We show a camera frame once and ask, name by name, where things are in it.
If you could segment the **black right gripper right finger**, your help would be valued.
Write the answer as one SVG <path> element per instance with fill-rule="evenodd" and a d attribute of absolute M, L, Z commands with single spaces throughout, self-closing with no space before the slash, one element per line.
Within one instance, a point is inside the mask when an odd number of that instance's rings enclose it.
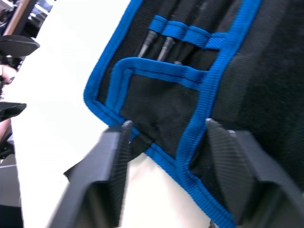
<path fill-rule="evenodd" d="M 206 120 L 214 170 L 239 228 L 302 228 L 304 198 L 287 172 L 244 129 Z"/>

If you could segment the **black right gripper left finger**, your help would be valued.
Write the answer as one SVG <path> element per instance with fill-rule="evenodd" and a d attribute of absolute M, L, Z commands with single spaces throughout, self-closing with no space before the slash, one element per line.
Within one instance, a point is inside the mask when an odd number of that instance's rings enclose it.
<path fill-rule="evenodd" d="M 69 186 L 50 222 L 51 228 L 119 226 L 132 122 L 108 128 L 69 176 Z"/>

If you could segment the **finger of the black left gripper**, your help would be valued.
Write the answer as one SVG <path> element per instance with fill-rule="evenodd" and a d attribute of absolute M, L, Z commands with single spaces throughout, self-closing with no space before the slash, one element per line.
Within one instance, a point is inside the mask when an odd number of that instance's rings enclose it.
<path fill-rule="evenodd" d="M 18 116 L 26 107 L 27 104 L 25 103 L 1 102 L 0 121 L 3 122 L 7 119 Z"/>
<path fill-rule="evenodd" d="M 5 35 L 0 37 L 1 56 L 26 57 L 39 47 L 39 43 L 25 36 Z"/>

